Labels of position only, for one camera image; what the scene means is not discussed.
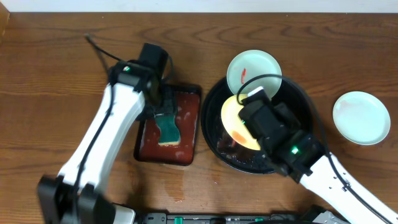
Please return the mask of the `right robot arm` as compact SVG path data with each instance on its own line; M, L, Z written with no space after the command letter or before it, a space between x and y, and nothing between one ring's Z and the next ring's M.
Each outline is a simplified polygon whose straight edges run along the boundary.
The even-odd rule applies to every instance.
M242 100L239 117L266 162L328 202L350 223L397 223L397 213L363 187L311 133L294 128L259 87Z

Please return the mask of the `pale green plate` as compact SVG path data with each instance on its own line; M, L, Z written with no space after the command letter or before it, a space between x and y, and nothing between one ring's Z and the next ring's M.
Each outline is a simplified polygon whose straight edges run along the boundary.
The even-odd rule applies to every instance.
M282 75L282 70L277 60L267 52L261 50L247 50L241 52L230 62L226 81L232 94L236 95L238 90L249 80L259 75ZM242 90L242 94L262 86L269 98L272 98L281 86L282 80L276 77L260 78L251 82Z
M359 145L383 141L391 128L391 118L382 101L363 91L341 95L333 106L332 116L340 134Z

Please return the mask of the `green yellow sponge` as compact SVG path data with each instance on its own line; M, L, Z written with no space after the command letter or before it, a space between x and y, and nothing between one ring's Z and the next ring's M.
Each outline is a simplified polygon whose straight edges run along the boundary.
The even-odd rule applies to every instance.
M155 123L160 130L159 145L174 146L180 144L180 131L175 124L175 115L157 116Z

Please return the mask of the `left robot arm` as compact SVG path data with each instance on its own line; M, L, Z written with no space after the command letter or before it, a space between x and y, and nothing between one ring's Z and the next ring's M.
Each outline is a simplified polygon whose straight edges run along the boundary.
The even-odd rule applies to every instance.
M43 176L37 195L45 223L134 223L136 212L108 201L111 168L131 125L166 112L168 53L145 43L136 60L106 69L108 84L98 112L56 177Z

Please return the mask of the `yellow plate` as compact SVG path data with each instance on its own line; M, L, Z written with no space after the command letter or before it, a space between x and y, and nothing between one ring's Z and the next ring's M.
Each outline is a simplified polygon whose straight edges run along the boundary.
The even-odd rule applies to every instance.
M230 96L221 107L221 122L235 142L250 150L260 151L261 147L257 140L252 137L238 115L242 109L243 105L238 103L237 96Z

